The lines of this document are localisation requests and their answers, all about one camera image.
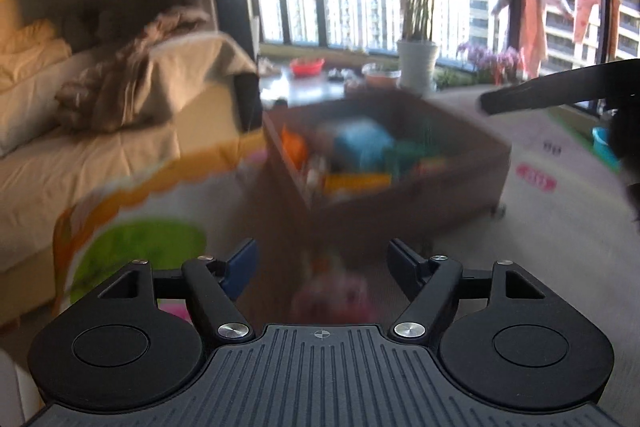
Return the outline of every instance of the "sofa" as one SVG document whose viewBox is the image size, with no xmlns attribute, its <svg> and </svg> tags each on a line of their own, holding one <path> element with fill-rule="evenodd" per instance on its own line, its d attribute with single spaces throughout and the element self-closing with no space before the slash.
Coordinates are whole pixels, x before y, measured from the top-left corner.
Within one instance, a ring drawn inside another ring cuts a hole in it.
<svg viewBox="0 0 640 427">
<path fill-rule="evenodd" d="M 74 54 L 0 94 L 0 325 L 54 298 L 52 233 L 58 216 L 79 198 L 110 180 L 260 127 L 257 75 L 212 74 L 207 39 L 187 35 L 151 51 L 150 64 L 179 63 L 184 74 L 204 80 L 199 94 L 162 124 L 113 134 L 56 127 L 56 90 L 113 54 L 118 43 Z"/>
</svg>

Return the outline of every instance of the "ribbed gray plate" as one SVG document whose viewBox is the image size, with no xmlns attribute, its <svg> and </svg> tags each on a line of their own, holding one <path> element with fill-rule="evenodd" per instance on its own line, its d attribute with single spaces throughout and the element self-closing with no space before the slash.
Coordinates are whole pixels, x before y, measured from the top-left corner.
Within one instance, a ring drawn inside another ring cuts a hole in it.
<svg viewBox="0 0 640 427">
<path fill-rule="evenodd" d="M 98 415 L 50 406 L 34 427 L 376 426 L 609 427 L 596 406 L 555 415 L 492 409 L 463 394 L 427 350 L 374 326 L 269 326 L 219 349 L 182 393 L 146 410 Z"/>
</svg>

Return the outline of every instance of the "teal bucket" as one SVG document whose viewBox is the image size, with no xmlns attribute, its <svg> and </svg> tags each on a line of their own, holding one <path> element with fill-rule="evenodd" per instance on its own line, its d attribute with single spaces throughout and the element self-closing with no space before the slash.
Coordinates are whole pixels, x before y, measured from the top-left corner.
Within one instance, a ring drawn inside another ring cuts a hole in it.
<svg viewBox="0 0 640 427">
<path fill-rule="evenodd" d="M 604 127 L 594 127 L 591 134 L 593 134 L 593 152 L 609 167 L 618 169 L 620 161 L 609 148 L 609 142 L 607 141 L 609 139 L 609 131 Z"/>
</svg>

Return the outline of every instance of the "storage box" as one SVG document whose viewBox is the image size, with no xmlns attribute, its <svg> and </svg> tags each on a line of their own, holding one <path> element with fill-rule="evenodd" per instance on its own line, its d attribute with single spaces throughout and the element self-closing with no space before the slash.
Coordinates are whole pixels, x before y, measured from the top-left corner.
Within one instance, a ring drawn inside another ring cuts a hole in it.
<svg viewBox="0 0 640 427">
<path fill-rule="evenodd" d="M 368 116 L 396 139 L 421 140 L 428 123 L 447 164 L 440 172 L 409 176 L 378 192 L 347 200 L 312 199 L 302 175 L 285 155 L 280 131 L 309 142 L 327 120 Z M 509 170 L 510 145 L 491 133 L 409 93 L 364 92 L 299 107 L 275 108 L 264 115 L 270 163 L 290 208 L 290 218 L 311 247 L 340 253 L 383 252 L 395 237 L 413 243 L 495 208 Z"/>
</svg>

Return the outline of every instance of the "silver bolt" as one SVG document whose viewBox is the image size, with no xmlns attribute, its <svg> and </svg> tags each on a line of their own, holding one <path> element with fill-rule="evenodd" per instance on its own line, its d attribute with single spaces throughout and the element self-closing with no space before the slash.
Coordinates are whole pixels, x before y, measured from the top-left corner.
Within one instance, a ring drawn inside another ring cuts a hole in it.
<svg viewBox="0 0 640 427">
<path fill-rule="evenodd" d="M 226 339 L 241 339 L 249 334 L 249 327 L 239 322 L 229 322 L 218 328 L 218 334 Z"/>
<path fill-rule="evenodd" d="M 423 336 L 426 330 L 422 324 L 418 324 L 417 322 L 402 322 L 395 325 L 394 331 L 399 337 L 415 339 L 416 337 Z"/>
</svg>

